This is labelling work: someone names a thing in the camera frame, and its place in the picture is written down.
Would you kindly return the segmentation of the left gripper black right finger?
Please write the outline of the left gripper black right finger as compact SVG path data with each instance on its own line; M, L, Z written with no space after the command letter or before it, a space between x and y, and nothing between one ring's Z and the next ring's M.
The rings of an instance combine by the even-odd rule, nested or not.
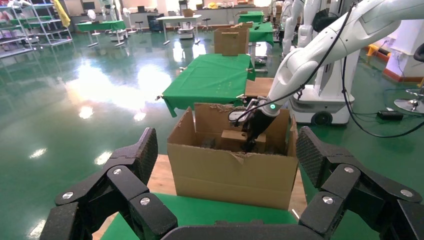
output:
M415 190L362 165L346 148L321 141L304 126L296 157L317 193L299 219L328 240L347 211L354 212L382 240L421 240L424 206Z

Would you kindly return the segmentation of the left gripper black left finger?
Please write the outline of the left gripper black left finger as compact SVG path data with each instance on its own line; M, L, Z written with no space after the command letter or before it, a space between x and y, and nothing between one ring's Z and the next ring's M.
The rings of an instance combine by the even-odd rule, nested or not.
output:
M157 133L148 127L135 144L116 149L99 171L56 196L40 238L90 240L120 213L139 239L162 239L178 220L148 188L157 157Z

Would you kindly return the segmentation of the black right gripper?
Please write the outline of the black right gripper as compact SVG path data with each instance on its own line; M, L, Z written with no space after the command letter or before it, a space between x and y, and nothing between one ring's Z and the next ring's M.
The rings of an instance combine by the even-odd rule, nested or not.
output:
M249 113L243 124L243 131L246 133L246 141L244 142L245 153L250 153L255 148L256 139L270 126L274 119L274 116L268 116L262 111Z

